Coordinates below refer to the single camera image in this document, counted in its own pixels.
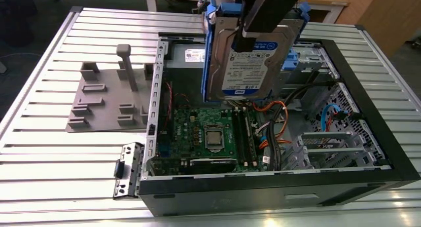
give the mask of metal bracket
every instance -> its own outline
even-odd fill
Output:
[[[137,177],[141,170],[145,146],[130,143],[122,146],[119,159],[115,161],[113,176],[115,185],[111,198],[114,200],[138,198],[135,194]]]

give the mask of cpu socket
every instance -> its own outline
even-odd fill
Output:
[[[223,130],[222,126],[207,125],[205,126],[205,148],[209,150],[223,149]]]

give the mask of blue drive bracket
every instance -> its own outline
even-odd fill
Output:
[[[295,51],[292,50],[292,48],[290,48],[280,70],[292,71],[296,65],[298,65],[298,55]]]
[[[302,27],[299,29],[299,34],[296,35],[295,42],[296,42],[296,40],[298,40],[298,38],[300,36],[302,30],[303,30],[307,22],[310,21],[308,11],[311,9],[310,5],[308,5],[308,3],[306,1],[299,3],[299,7],[298,8],[300,10],[300,18],[303,20],[303,24],[302,24]]]
[[[240,14],[240,4],[236,3],[222,3],[218,7],[215,5],[215,1],[210,0],[210,4],[207,5],[205,12],[205,19],[207,25],[206,32],[206,42],[205,42],[205,62],[203,62],[203,73],[202,73],[202,83],[201,83],[201,92],[203,101],[206,101],[206,88],[207,88],[207,76],[209,76],[209,66],[210,66],[210,57],[211,57],[211,42],[214,37],[214,25],[210,23],[210,17],[213,13],[218,13],[218,15],[223,16],[235,16],[238,17]]]

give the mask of green circuit board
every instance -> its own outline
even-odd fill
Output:
[[[244,136],[247,129],[251,132],[244,124],[255,117],[254,111],[240,114],[239,119],[238,111],[224,109],[186,107],[173,111],[170,142],[158,145],[158,155],[166,158],[157,162],[158,169],[163,170],[162,175],[179,174],[177,162],[194,158],[235,159],[231,173],[263,171],[254,148],[244,150],[243,143],[239,146],[235,144],[238,134]]]
[[[179,109],[173,117],[170,157],[235,157],[230,110]],[[206,149],[206,128],[222,131],[223,148]]]

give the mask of metal case frame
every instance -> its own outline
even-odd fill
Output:
[[[323,47],[387,157],[387,160],[380,162],[388,164],[392,169],[300,174],[274,172],[264,176],[235,175],[203,179],[194,179],[191,176],[174,177],[170,180],[147,180],[146,176],[142,176],[137,193],[153,215],[191,215],[344,204],[380,189],[403,186],[419,179],[335,43],[322,39],[304,39],[304,41],[316,42]],[[159,41],[157,46],[145,160],[154,156],[165,44]]]

